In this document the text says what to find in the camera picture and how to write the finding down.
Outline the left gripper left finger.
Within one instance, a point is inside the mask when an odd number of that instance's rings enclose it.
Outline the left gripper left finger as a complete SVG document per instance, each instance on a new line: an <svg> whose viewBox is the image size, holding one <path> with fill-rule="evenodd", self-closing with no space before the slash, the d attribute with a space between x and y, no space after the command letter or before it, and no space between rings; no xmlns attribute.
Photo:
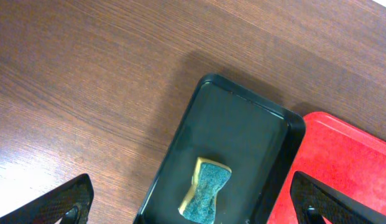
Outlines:
<svg viewBox="0 0 386 224"><path fill-rule="evenodd" d="M86 224L94 199L88 174L81 174L0 218L0 223Z"/></svg>

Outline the green yellow sponge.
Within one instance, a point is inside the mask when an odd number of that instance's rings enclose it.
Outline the green yellow sponge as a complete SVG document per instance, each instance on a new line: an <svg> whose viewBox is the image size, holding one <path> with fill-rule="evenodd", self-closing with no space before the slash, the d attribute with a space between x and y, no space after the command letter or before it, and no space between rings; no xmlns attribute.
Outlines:
<svg viewBox="0 0 386 224"><path fill-rule="evenodd" d="M179 214L192 222L213 224L219 191L232 176L232 170L216 161L198 157L191 187L178 207Z"/></svg>

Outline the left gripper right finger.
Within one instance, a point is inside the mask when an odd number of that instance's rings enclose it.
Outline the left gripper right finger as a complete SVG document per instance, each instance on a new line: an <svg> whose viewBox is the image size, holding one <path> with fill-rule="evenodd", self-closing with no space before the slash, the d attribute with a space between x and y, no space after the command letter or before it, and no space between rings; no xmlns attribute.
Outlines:
<svg viewBox="0 0 386 224"><path fill-rule="evenodd" d="M299 224L386 224L386 216L308 174L296 171L290 196Z"/></svg>

